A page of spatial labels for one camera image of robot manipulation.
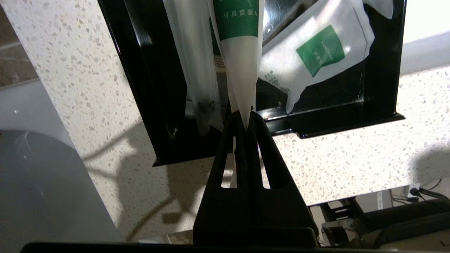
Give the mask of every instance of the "wall socket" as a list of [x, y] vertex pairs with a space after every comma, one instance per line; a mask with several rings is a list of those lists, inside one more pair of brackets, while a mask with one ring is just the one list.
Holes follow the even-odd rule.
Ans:
[[414, 195], [411, 194], [411, 190], [414, 189], [414, 188], [419, 190], [420, 189], [420, 183], [404, 186], [403, 187], [403, 191], [402, 191], [402, 195], [404, 195], [407, 198], [417, 197], [417, 196], [414, 196]]

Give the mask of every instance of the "black tray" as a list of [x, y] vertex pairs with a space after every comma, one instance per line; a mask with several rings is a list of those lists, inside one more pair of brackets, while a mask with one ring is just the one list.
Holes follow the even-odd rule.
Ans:
[[[319, 136], [404, 119], [396, 112], [405, 0], [388, 20], [365, 6], [375, 40], [365, 61], [309, 86], [286, 114], [287, 96], [258, 80], [256, 112], [272, 135]], [[99, 0], [148, 135], [154, 165], [214, 156], [221, 133], [201, 137], [185, 118], [186, 83], [162, 0]]]

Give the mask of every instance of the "white speckled surface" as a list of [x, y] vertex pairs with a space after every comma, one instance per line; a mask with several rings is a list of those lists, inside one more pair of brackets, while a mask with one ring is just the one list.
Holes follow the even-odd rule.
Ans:
[[[192, 228], [212, 158], [155, 159], [96, 1], [2, 1], [109, 214], [134, 239]], [[448, 177], [450, 68], [403, 76], [406, 120], [275, 137], [307, 204]]]

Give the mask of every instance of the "terrazzo countertop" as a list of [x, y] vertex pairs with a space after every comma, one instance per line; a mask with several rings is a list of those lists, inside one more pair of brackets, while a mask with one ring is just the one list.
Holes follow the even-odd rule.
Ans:
[[[124, 237], [191, 229], [213, 158], [151, 167], [155, 154], [97, 2], [1, 4]], [[306, 203], [450, 176], [449, 73], [400, 79], [406, 120], [275, 137]]]

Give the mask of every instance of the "green label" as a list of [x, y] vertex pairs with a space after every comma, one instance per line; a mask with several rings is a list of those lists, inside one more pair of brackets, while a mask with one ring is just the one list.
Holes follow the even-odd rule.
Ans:
[[258, 37], [259, 0], [213, 0], [220, 40]]
[[345, 57], [341, 41], [331, 25], [297, 48], [296, 51], [313, 77], [320, 67], [336, 63]]

